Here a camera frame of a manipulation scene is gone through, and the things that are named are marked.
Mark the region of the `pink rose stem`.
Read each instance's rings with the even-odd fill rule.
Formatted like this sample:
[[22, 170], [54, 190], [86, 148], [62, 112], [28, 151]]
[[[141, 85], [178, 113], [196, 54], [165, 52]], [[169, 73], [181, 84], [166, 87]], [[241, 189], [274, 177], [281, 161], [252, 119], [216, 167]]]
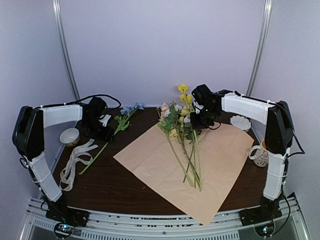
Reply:
[[183, 182], [186, 180], [189, 181], [190, 185], [193, 188], [197, 187], [198, 184], [198, 173], [197, 173], [197, 160], [196, 160], [196, 139], [195, 139], [195, 131], [191, 125], [191, 119], [189, 115], [184, 116], [184, 123], [179, 127], [180, 134], [180, 144], [181, 149], [184, 154], [184, 158], [186, 161], [185, 165], [185, 173]]

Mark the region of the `pale yellow flower stem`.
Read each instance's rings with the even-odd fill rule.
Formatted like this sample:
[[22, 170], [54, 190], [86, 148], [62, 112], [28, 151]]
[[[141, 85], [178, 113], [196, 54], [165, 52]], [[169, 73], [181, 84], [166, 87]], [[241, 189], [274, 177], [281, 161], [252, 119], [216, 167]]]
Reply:
[[[163, 128], [174, 157], [183, 171], [183, 181], [201, 190], [203, 184], [198, 142], [199, 131], [191, 123], [193, 113], [189, 105], [179, 106], [173, 102], [163, 113], [163, 119], [159, 121], [159, 125]], [[172, 138], [177, 139], [185, 161], [178, 156]]]

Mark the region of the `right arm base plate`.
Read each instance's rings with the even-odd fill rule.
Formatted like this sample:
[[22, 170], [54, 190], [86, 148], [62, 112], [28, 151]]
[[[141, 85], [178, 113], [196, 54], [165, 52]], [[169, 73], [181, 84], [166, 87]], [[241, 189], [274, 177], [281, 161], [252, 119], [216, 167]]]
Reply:
[[275, 219], [282, 215], [282, 212], [278, 209], [269, 212], [262, 210], [261, 206], [245, 208], [239, 212], [242, 226], [254, 227], [255, 233], [262, 238], [271, 237], [275, 233]]

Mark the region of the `blue flower stem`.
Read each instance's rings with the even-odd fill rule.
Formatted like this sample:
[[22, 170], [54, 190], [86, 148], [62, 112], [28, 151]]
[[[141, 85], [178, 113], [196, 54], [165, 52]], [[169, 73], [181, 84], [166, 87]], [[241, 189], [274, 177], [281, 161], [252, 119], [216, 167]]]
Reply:
[[[130, 125], [130, 118], [137, 110], [144, 110], [144, 103], [143, 102], [136, 102], [135, 105], [128, 105], [125, 106], [123, 109], [120, 110], [121, 115], [117, 115], [115, 120], [117, 121], [117, 128], [115, 129], [111, 139], [117, 135], [118, 132], [126, 130]], [[101, 155], [101, 153], [105, 150], [108, 144], [111, 141], [109, 140], [102, 149], [97, 153], [97, 155], [93, 158], [92, 162], [87, 165], [79, 175], [82, 175], [93, 163], [94, 161]]]

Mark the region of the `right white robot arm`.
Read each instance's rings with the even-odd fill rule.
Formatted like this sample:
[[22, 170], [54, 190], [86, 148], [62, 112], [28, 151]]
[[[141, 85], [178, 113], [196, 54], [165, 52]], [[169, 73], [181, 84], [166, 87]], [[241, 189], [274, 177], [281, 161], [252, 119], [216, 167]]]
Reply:
[[264, 125], [264, 144], [268, 154], [266, 183], [262, 203], [256, 210], [259, 220], [266, 221], [276, 212], [277, 201], [284, 196], [293, 142], [298, 142], [289, 105], [252, 98], [238, 91], [223, 89], [211, 91], [206, 84], [198, 85], [191, 95], [195, 112], [191, 125], [207, 129], [222, 112], [240, 115]]

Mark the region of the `white rose stem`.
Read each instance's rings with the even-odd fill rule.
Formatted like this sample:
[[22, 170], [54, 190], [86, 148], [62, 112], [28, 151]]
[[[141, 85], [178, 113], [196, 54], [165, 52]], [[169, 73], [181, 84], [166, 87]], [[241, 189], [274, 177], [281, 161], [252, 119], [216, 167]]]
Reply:
[[184, 117], [182, 116], [183, 107], [178, 105], [176, 102], [172, 101], [169, 107], [170, 115], [172, 120], [175, 123], [179, 123], [180, 125], [184, 124]]

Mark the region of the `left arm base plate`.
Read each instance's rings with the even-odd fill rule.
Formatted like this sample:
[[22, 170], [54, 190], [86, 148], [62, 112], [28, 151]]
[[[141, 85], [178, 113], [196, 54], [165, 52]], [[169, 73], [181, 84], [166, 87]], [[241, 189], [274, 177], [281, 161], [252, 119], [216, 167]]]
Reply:
[[68, 208], [66, 216], [53, 209], [47, 210], [45, 214], [46, 218], [57, 222], [53, 227], [53, 233], [59, 239], [71, 237], [77, 227], [86, 227], [89, 216], [88, 211], [75, 208]]

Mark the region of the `peach flower stem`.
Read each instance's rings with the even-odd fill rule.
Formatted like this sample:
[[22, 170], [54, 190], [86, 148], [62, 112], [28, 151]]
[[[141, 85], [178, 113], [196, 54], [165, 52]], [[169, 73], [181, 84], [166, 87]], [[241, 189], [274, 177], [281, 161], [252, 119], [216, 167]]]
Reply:
[[186, 159], [183, 154], [183, 150], [180, 143], [180, 124], [178, 122], [174, 122], [170, 115], [170, 108], [171, 104], [163, 103], [159, 108], [157, 108], [159, 120], [157, 123], [158, 128], [164, 133], [166, 140], [169, 144], [169, 147], [176, 159], [179, 167], [183, 172], [183, 178], [185, 176], [185, 166], [186, 166]]

